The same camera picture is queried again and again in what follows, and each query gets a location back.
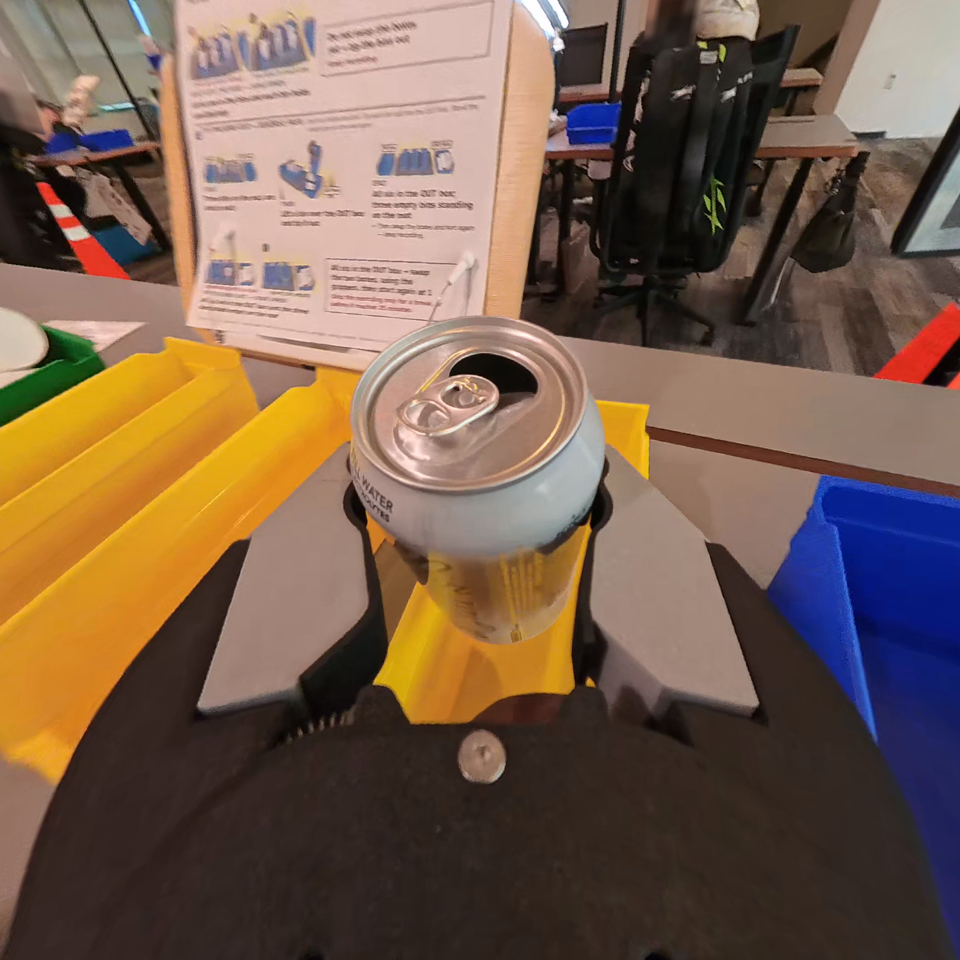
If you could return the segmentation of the black office chair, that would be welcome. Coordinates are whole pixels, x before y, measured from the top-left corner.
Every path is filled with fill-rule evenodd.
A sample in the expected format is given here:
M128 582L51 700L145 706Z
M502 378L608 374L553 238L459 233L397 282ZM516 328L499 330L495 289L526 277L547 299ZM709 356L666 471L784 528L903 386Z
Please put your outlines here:
M687 288L690 279L695 275L712 273L721 267L727 260L730 250L738 236L741 227L747 196L752 188L751 177L757 166L757 151L761 145L762 136L779 96L782 81L793 57L794 49L800 33L799 25L789 25L783 30L768 34L759 40L750 40L741 35L724 35L710 40L727 37L738 37L752 43L753 82L750 95L750 118L747 133L747 150L745 164L745 185L742 198L734 202L736 228L731 238L722 263L714 270L705 271L669 271L666 275L640 275L633 271L616 270L606 265L604 255L600 249L601 230L604 226L604 214L607 211L607 196L609 178L615 160L615 142L611 144L613 158L610 162L609 173L604 179L594 181L593 191L593 220L591 224L589 246L599 263L600 286L595 301L595 314L601 316L616 309L633 306L635 316L640 325L641 342L647 345L649 336L649 320L655 307L661 308L674 315L684 318L704 329L702 343L710 345L714 341L716 324L714 321L701 316L694 309L682 302L681 296ZM686 44L707 39L696 39Z

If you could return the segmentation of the white stand ledge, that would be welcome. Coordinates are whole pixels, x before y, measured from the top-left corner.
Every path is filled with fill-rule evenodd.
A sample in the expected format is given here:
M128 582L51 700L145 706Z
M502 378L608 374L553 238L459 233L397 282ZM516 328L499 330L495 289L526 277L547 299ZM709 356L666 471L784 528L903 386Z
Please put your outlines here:
M235 337L234 347L251 358L302 367L329 367L362 373L378 358L378 350L306 342L282 337Z

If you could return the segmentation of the white round item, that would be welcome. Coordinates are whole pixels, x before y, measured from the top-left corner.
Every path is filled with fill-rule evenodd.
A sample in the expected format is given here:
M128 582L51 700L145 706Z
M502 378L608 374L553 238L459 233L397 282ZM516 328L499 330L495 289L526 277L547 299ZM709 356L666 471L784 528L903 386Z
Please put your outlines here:
M49 338L39 323L16 310L1 308L2 389L36 372L49 349Z

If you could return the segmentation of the grey office table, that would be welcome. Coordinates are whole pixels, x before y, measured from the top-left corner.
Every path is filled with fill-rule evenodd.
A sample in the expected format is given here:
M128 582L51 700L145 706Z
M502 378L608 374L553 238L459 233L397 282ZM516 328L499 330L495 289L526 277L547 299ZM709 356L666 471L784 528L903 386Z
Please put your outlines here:
M858 138L835 115L775 117L767 122L756 159L761 162L797 161L798 167L777 210L762 255L741 302L736 321L739 326L755 325L762 309L762 294L772 291L775 286L777 260L814 163L849 161L860 154ZM553 290L556 295L567 292L564 247L570 238L575 167L579 162L609 162L613 157L614 149L611 144L572 144L564 128L552 132L547 138L545 162L557 164L561 175L556 287Z

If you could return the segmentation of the narrow yellow plastic bin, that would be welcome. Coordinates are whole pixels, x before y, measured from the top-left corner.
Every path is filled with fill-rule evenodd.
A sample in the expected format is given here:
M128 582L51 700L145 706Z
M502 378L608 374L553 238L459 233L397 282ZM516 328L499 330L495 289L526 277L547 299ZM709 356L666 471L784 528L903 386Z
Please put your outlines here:
M287 390L1 622L1 750L50 783L126 668L227 548L350 437L360 374Z

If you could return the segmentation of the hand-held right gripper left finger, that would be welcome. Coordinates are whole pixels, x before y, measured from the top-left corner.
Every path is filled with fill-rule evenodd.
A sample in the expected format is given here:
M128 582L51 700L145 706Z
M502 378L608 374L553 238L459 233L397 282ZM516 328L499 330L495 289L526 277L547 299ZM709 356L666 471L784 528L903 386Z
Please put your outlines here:
M252 533L197 708L346 714L388 636L367 512L343 443Z

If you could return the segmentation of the plain orange traffic cone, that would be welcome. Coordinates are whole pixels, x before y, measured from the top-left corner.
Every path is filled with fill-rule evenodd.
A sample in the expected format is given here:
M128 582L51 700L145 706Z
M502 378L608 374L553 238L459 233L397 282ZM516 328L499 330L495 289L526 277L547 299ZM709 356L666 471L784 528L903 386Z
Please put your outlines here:
M959 306L951 302L873 376L959 390Z

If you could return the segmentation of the black framed picture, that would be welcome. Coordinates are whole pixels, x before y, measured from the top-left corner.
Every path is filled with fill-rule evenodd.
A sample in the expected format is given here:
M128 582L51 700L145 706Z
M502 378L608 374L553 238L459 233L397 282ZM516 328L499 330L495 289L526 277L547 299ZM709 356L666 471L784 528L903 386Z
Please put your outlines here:
M891 254L895 258L959 256L959 112L904 210Z

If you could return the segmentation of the brown office table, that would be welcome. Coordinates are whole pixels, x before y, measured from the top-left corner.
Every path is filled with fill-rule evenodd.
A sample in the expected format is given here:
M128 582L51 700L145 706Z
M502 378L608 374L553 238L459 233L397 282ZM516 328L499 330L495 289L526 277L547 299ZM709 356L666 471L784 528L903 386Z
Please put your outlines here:
M164 254L171 253L173 250L172 242L162 222L144 197L135 177L127 169L132 162L143 158L150 158L151 162L163 169L162 146L155 141L145 141L114 150L90 151L77 149L60 153L28 154L26 162L37 169L54 169L61 166L82 167L84 169L105 166L110 169L125 189L126 195L135 209L150 227L152 237L159 250Z

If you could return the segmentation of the pale blue aluminium drink can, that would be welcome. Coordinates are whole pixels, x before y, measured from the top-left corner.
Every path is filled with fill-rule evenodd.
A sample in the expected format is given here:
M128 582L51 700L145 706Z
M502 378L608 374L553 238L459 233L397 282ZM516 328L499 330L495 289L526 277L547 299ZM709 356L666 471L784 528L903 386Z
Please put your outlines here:
M358 498L457 629L503 645L556 622L606 460L564 342L520 319L433 323L367 367L349 420Z

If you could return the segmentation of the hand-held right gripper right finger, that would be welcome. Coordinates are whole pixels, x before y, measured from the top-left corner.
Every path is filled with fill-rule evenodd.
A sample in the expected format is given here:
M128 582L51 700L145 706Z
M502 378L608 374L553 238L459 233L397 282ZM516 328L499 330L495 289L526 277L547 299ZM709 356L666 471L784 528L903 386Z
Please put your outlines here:
M595 686L616 718L663 718L676 703L753 716L759 696L706 538L612 446L606 463L611 514L589 588Z

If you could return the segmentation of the green plastic bin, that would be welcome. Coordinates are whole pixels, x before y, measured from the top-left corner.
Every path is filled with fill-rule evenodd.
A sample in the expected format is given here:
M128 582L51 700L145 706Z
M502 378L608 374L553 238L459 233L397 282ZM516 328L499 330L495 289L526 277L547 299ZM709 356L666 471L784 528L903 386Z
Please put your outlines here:
M93 342L45 324L40 328L47 338L43 361L26 370L2 374L1 426L106 369Z

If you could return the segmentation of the pale flat sheet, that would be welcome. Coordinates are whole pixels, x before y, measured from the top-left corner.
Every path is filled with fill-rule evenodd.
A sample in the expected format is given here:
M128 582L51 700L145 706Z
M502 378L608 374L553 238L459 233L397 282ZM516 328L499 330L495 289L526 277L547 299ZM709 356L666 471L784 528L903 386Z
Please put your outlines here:
M137 321L111 320L46 320L42 326L50 330L75 335L90 342L93 349L102 354L121 340L128 338L147 326Z

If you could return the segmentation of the large blue plastic bin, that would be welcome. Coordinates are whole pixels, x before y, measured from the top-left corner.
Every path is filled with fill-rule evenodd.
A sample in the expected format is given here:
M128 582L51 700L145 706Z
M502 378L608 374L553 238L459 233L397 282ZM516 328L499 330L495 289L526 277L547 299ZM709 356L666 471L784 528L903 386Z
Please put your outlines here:
M958 951L958 500L823 476L767 593L892 768Z

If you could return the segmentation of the small blue bin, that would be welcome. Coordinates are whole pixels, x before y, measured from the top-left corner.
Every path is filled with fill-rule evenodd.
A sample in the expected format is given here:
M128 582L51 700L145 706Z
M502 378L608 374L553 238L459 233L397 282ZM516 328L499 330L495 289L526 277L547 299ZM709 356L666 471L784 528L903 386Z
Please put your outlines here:
M574 147L610 147L618 135L620 102L588 102L566 113L566 137Z
M125 128L85 133L66 127L56 131L51 136L46 143L44 151L47 155L65 154L80 150L102 153L128 149L135 145L134 138Z

